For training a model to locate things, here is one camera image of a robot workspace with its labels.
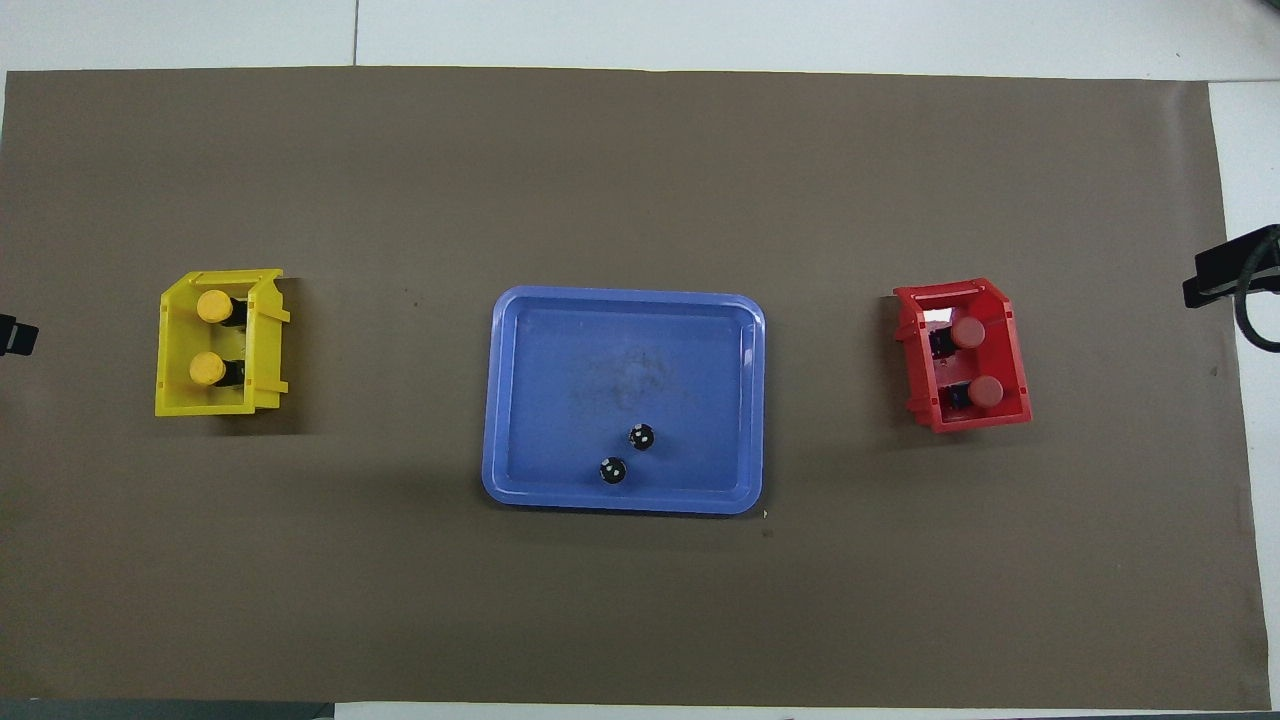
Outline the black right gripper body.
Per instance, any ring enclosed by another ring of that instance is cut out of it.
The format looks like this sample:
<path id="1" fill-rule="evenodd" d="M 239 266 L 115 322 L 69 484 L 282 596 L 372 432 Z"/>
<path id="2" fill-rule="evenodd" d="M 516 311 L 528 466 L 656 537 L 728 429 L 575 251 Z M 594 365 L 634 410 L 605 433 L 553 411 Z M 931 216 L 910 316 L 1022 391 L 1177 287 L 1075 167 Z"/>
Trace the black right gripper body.
<path id="1" fill-rule="evenodd" d="M 1279 225 L 1265 225 L 1226 243 L 1231 292 L 1279 292 Z"/>

